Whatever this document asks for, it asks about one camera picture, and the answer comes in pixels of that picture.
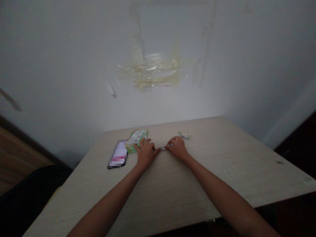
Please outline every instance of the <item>wrist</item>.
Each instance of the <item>wrist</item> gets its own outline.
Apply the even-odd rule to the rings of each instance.
[[[145,173],[145,171],[146,171],[146,169],[143,168],[143,167],[141,167],[139,164],[136,164],[136,165],[134,166],[133,170],[134,170],[136,173],[140,174],[140,175],[142,175],[142,174]]]
[[[186,165],[188,165],[188,163],[191,161],[191,160],[193,160],[194,158],[189,154],[189,153],[187,153],[187,154],[185,154],[183,157],[182,157],[182,160],[183,160],[183,162],[186,164]]]

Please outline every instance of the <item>green package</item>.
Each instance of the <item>green package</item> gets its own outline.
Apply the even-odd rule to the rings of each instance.
[[[125,143],[127,153],[136,152],[136,149],[133,144],[135,143],[139,147],[141,139],[147,139],[147,133],[148,130],[135,130],[134,132],[132,132],[130,138]]]

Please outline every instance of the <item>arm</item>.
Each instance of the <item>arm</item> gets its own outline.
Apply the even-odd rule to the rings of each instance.
[[[181,137],[172,138],[167,145],[171,143],[173,146],[165,148],[188,166],[214,206],[238,234],[279,236],[245,199],[187,152]]]
[[[100,236],[104,237],[111,229],[126,200],[137,184],[139,178],[148,169],[161,148],[155,150],[150,139],[142,139],[140,148],[135,144],[138,158],[136,166],[110,192],[107,193],[88,213],[75,225],[68,237]]]

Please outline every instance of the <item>white wall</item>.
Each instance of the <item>white wall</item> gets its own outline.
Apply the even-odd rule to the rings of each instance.
[[[191,68],[177,87],[116,82],[138,32],[132,1],[6,0],[0,87],[22,111],[1,97],[1,115],[74,166],[104,131],[220,115],[275,148],[315,110],[315,1],[219,0],[213,30],[212,0],[144,3],[146,53],[178,37],[183,58],[207,59],[202,85],[203,60],[197,85]]]

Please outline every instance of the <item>table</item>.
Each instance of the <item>table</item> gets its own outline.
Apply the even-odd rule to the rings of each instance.
[[[105,132],[60,191],[25,233],[65,236],[135,166],[107,169],[117,140],[147,129],[156,147],[178,135],[188,152],[253,207],[316,191],[316,181],[223,117]],[[108,236],[148,236],[220,217],[189,171],[168,151],[161,152],[140,178]]]

